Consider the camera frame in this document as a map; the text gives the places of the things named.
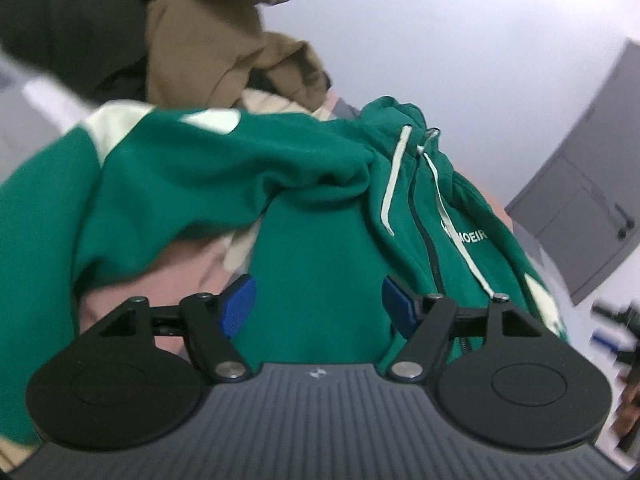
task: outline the silver screw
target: silver screw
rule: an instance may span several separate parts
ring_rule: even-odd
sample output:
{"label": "silver screw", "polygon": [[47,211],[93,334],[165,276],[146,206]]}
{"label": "silver screw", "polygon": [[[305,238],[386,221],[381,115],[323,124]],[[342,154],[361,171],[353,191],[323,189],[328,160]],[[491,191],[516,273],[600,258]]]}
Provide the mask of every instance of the silver screw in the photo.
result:
{"label": "silver screw", "polygon": [[503,292],[496,292],[492,299],[497,301],[497,303],[507,303],[507,301],[509,301],[509,295]]}
{"label": "silver screw", "polygon": [[246,373],[246,367],[236,361],[224,361],[216,366],[216,373],[225,379],[237,379]]}
{"label": "silver screw", "polygon": [[391,372],[396,377],[403,379],[415,379],[422,374],[423,370],[418,363],[400,361],[391,367]]}

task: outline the pile of clothes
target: pile of clothes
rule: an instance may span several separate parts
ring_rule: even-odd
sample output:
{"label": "pile of clothes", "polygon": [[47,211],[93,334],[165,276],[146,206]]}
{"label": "pile of clothes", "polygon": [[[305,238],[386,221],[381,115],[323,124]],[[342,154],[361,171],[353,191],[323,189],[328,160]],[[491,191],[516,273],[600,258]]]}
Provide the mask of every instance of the pile of clothes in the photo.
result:
{"label": "pile of clothes", "polygon": [[[17,85],[54,122],[73,102],[79,123],[35,143],[0,187],[0,355],[13,356],[0,436],[37,442],[30,376],[119,303],[217,294],[244,272],[257,297],[232,340],[254,369],[383,372],[406,342],[382,305],[387,275],[478,308],[508,294],[564,337],[545,283],[440,151],[439,129],[391,97],[336,119],[312,47],[262,29],[255,6],[285,1],[0,0],[4,50],[102,104],[84,112],[47,78]],[[156,346],[184,353],[176,338]],[[449,358],[481,346],[459,338]]]}
{"label": "pile of clothes", "polygon": [[313,48],[262,28],[287,0],[0,0],[0,43],[79,96],[162,108],[231,107],[245,88],[308,110],[330,86]]}

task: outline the brown jacket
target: brown jacket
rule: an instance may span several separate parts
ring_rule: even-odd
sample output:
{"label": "brown jacket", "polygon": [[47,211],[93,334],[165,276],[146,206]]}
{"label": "brown jacket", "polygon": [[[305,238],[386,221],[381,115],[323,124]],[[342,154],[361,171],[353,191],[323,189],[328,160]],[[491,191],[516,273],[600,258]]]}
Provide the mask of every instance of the brown jacket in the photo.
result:
{"label": "brown jacket", "polygon": [[255,5],[287,0],[154,0],[147,99],[162,108],[231,107],[252,67],[308,110],[326,98],[322,63],[305,41],[264,32]]}

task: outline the green hoodie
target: green hoodie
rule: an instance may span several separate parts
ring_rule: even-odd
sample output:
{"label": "green hoodie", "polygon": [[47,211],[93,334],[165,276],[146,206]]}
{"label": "green hoodie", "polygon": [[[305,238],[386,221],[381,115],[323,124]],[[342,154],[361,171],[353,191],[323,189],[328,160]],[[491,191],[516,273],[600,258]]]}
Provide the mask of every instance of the green hoodie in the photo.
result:
{"label": "green hoodie", "polygon": [[253,368],[383,370],[404,344],[381,302],[388,274],[466,306],[507,293],[562,335],[542,281],[438,150],[438,133],[389,97],[359,120],[327,123],[104,105],[0,189],[0,355],[11,356],[0,370],[0,434],[33,441],[26,383],[74,338],[75,295],[143,272],[177,237],[261,214],[257,300],[234,339]]}

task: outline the white drawstring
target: white drawstring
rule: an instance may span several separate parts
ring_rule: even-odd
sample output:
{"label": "white drawstring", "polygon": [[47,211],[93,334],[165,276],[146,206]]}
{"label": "white drawstring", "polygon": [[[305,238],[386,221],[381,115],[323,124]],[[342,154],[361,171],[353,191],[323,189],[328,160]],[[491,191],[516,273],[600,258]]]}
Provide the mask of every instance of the white drawstring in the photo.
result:
{"label": "white drawstring", "polygon": [[[431,140],[432,137],[436,136],[439,133],[440,131],[437,131],[431,134],[431,136],[427,139],[427,142]],[[456,228],[454,227],[453,222],[449,217],[449,213],[447,213],[447,210],[444,207],[444,202],[442,201],[442,195],[440,194],[440,186],[438,184],[438,170],[436,169],[434,163],[429,158],[429,155],[425,151],[424,146],[418,146],[418,153],[420,153],[425,158],[425,160],[427,161],[427,164],[429,165],[431,173],[433,174],[433,179],[436,184],[436,207],[438,208],[438,213],[440,213],[440,219],[442,220],[442,223],[444,224],[447,232],[451,236],[451,239],[453,240],[453,244],[456,246],[456,249],[458,250],[462,258],[466,262],[466,266],[469,268],[469,270],[471,271],[475,279],[478,280],[478,283],[480,283],[480,286],[489,295],[489,298],[493,298],[495,295],[494,290],[491,288],[487,280],[482,275],[482,272],[480,272],[480,269],[478,269],[478,266],[476,266],[475,261],[473,261],[473,259],[471,258],[471,255],[466,250],[465,245],[462,243],[462,240],[460,239],[460,235],[458,234],[458,231],[456,231]]]}
{"label": "white drawstring", "polygon": [[395,236],[394,230],[389,225],[389,210],[391,209],[391,199],[394,196],[396,190],[396,183],[398,182],[398,174],[400,173],[400,163],[406,144],[409,142],[409,135],[411,134],[411,126],[403,126],[402,132],[400,132],[400,139],[396,144],[396,150],[394,156],[391,159],[391,173],[389,173],[389,180],[386,183],[385,195],[382,199],[382,209],[380,211],[380,220],[382,225],[386,228],[390,235]]}

